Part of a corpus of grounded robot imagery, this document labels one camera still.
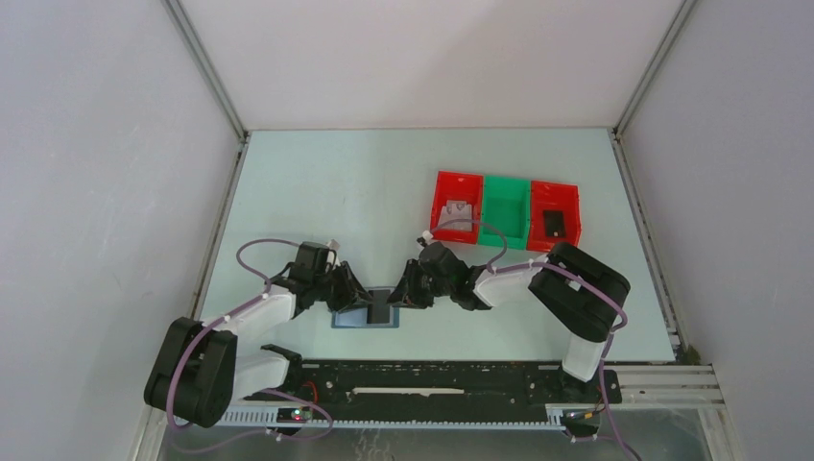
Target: white wall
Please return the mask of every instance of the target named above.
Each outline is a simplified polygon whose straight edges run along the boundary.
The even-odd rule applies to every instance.
[[[706,0],[625,134],[666,273],[752,460],[810,459],[814,2]]]
[[[189,0],[251,129],[609,127],[681,0]]]
[[[157,0],[2,2],[0,62],[0,459],[124,459],[237,142]]]

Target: metal frame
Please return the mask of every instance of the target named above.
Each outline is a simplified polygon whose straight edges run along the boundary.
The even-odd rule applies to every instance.
[[[200,310],[200,306],[203,305],[206,288],[211,279],[215,256],[217,255],[223,238],[229,208],[246,157],[249,134],[245,131],[237,115],[237,111],[229,100],[227,92],[201,44],[200,38],[192,27],[189,17],[181,5],[181,1],[162,0],[162,2],[166,5],[170,17],[179,27],[180,34],[187,44],[190,54],[199,66],[204,80],[212,90],[221,109],[227,115],[229,123],[232,125],[238,138],[244,142],[238,154],[235,168],[231,172],[227,194],[213,231],[211,248],[203,262],[199,291],[192,306],[192,314],[196,315]],[[658,74],[659,69],[663,65],[670,49],[677,40],[697,3],[698,0],[683,1],[668,31],[659,44],[658,50],[642,75],[619,123],[614,129],[609,130],[610,142],[613,146],[619,172],[622,175],[623,183],[628,193],[636,227],[651,268],[654,284],[657,287],[659,304],[664,314],[665,324],[676,347],[681,345],[686,347],[688,345],[685,321],[683,320],[680,310],[674,306],[671,300],[668,281],[662,272],[661,264],[658,260],[658,249],[656,248],[651,229],[645,218],[646,209],[641,203],[641,198],[634,180],[634,172],[631,170],[631,166],[627,161],[624,143],[621,142],[621,135],[623,135],[629,127],[654,77]],[[717,378],[711,366],[609,365],[608,368],[618,373],[619,383],[622,387],[623,402],[615,405],[614,408],[622,410],[655,408],[696,409],[699,412],[699,417],[701,418],[705,430],[707,445],[712,455],[712,460],[731,461],[742,459],[737,436],[733,431],[729,413],[724,404],[723,395],[721,394]],[[254,406],[257,405],[257,403],[247,403],[246,405]],[[237,405],[237,407],[239,408],[246,405],[241,403]],[[580,405],[574,404],[555,404],[547,407],[549,411],[578,408],[580,408]],[[140,424],[143,430],[137,434],[136,439],[133,441],[129,459],[154,461],[158,458],[164,429],[166,428],[165,418],[166,416],[163,411],[145,407]]]
[[[662,271],[661,263],[658,260],[658,252],[656,251],[656,244],[653,240],[653,233],[647,219],[645,219],[644,205],[641,202],[638,188],[634,181],[631,165],[628,163],[625,149],[619,142],[614,131],[609,130],[608,135],[610,137],[610,144],[613,146],[613,153],[616,155],[616,163],[619,167],[619,173],[622,175],[625,191],[628,194],[628,202],[630,202],[631,211],[634,214],[634,221],[642,248],[644,248],[644,255],[650,267],[650,276],[653,278],[653,285],[656,286],[658,303],[661,307],[661,313],[664,315],[667,332],[670,334],[670,340],[674,349],[678,347],[686,348],[689,345],[689,338],[686,336],[686,321],[681,311],[676,309],[670,298],[667,278],[664,276],[664,271]]]
[[[631,120],[633,120],[635,113],[638,111],[639,105],[641,104],[645,95],[647,95],[647,91],[650,89],[653,79],[656,77],[658,71],[661,69],[661,66],[664,64],[664,61],[667,59],[667,55],[670,53],[670,50],[673,49],[673,45],[676,43],[676,40],[679,39],[679,35],[686,25],[689,16],[694,11],[696,5],[698,5],[698,2],[699,0],[682,1],[682,4],[676,11],[676,15],[673,16],[673,21],[667,28],[667,32],[664,33],[664,36],[661,38],[661,42],[656,48],[656,53],[652,58],[650,58],[650,62],[647,63],[644,74],[642,74],[641,79],[638,81],[638,85],[636,85],[634,94],[631,96],[631,99],[628,101],[625,109],[622,110],[622,116],[619,118],[619,122],[616,124],[616,127],[614,127],[614,130],[617,133],[624,134],[624,132],[627,131],[631,124]]]
[[[220,77],[218,77],[215,66],[212,65],[212,61],[209,59],[209,55],[201,43],[201,38],[195,31],[195,27],[192,26],[192,21],[190,21],[186,9],[180,0],[161,0],[161,2],[167,9],[167,13],[173,21],[173,24],[178,28],[181,39],[186,44],[187,50],[189,50],[189,55],[198,66],[198,70],[201,71],[203,81],[206,82],[206,85],[209,86],[209,89],[212,91],[215,101],[218,102],[218,105],[227,117],[237,138],[240,139],[240,141],[245,141],[247,137],[246,128],[244,128],[243,122],[240,121],[237,109],[234,108],[234,104],[232,104],[231,99],[229,99],[226,88],[223,82],[221,82]]]

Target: green bin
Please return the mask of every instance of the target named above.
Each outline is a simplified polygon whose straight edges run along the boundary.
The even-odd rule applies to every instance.
[[[484,178],[481,221],[503,232],[509,248],[526,248],[531,226],[531,190],[532,183],[528,180],[496,176]],[[486,226],[481,226],[478,245],[502,247],[503,241]]]

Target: small box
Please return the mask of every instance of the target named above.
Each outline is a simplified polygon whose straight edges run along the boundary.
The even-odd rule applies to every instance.
[[[484,178],[481,221],[495,226],[506,236],[509,248],[523,250],[529,236],[529,202],[531,182],[515,178],[486,176]],[[478,245],[502,247],[500,236],[481,227]]]
[[[449,211],[447,206],[450,203],[450,206],[463,206],[466,203],[466,206],[469,206],[466,209],[471,210],[470,219],[480,220],[483,185],[483,176],[439,171],[430,216],[430,229],[438,226],[439,221],[446,221],[440,218],[442,213]],[[439,229],[433,232],[433,238],[449,242],[474,244],[478,241],[478,228],[479,226],[473,224],[470,230]]]
[[[550,252],[559,242],[580,241],[580,194],[576,185],[532,181],[527,250]]]

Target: light blue table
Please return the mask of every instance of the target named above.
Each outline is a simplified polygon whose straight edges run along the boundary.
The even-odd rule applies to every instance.
[[[416,238],[428,227],[442,169],[577,184],[580,248],[633,286],[625,303],[630,323],[616,335],[609,359],[674,359],[608,133],[600,129],[254,132],[202,316],[259,292],[259,279],[234,254],[260,237],[336,239],[340,258],[364,285],[395,285],[406,260],[419,253]],[[450,247],[468,264],[484,263],[498,250]],[[246,260],[272,274],[295,252],[268,245],[248,250]],[[509,251],[498,265],[532,255]],[[264,340],[307,358],[559,360],[568,338],[540,304],[467,312],[444,299],[426,310],[402,309],[399,328],[330,324],[327,308],[317,303]]]

